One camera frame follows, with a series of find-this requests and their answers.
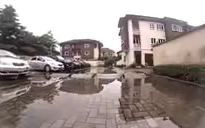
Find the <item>silver car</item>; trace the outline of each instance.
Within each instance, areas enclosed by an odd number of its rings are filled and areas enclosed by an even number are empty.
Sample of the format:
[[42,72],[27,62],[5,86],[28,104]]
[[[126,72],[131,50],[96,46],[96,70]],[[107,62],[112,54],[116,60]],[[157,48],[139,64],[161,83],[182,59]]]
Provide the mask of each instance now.
[[42,70],[46,72],[50,71],[62,71],[64,65],[47,56],[35,56],[29,60],[29,65],[33,70]]
[[18,76],[29,74],[29,64],[15,54],[0,49],[0,76]]

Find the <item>door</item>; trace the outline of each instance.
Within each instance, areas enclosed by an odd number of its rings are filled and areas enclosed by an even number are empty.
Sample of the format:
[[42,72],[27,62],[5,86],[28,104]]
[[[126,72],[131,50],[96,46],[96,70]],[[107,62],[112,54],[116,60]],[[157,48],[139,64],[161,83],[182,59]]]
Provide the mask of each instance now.
[[141,51],[135,51],[135,62],[141,65]]
[[145,62],[148,66],[153,66],[153,54],[145,54]]

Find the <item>bush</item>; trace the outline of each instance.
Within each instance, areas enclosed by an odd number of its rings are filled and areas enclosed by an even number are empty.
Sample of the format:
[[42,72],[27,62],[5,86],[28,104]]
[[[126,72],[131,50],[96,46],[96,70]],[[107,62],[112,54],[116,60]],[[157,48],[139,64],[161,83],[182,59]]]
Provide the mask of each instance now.
[[205,65],[159,65],[153,68],[158,75],[205,84]]

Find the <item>apartment building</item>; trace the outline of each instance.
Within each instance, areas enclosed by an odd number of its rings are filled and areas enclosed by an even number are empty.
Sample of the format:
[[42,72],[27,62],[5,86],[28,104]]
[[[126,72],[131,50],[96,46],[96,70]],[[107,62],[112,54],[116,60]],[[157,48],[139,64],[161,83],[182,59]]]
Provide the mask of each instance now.
[[109,48],[101,48],[101,57],[115,56],[115,52]]
[[153,65],[153,45],[177,38],[193,27],[187,22],[164,17],[126,15],[119,19],[119,36],[125,65]]
[[65,58],[78,57],[85,60],[97,60],[103,44],[97,40],[79,39],[60,43],[62,56]]

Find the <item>building facade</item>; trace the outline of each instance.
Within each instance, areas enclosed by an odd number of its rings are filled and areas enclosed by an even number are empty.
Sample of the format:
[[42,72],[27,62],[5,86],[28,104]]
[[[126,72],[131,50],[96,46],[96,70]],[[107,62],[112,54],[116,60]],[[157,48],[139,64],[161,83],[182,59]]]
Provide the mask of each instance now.
[[176,38],[193,27],[168,17],[126,15],[119,19],[125,65],[153,65],[153,45]]
[[60,43],[62,56],[65,58],[80,57],[85,60],[98,60],[103,44],[96,40],[79,39]]
[[154,65],[205,64],[205,24],[153,49]]
[[115,52],[109,48],[101,48],[101,57],[115,56]]

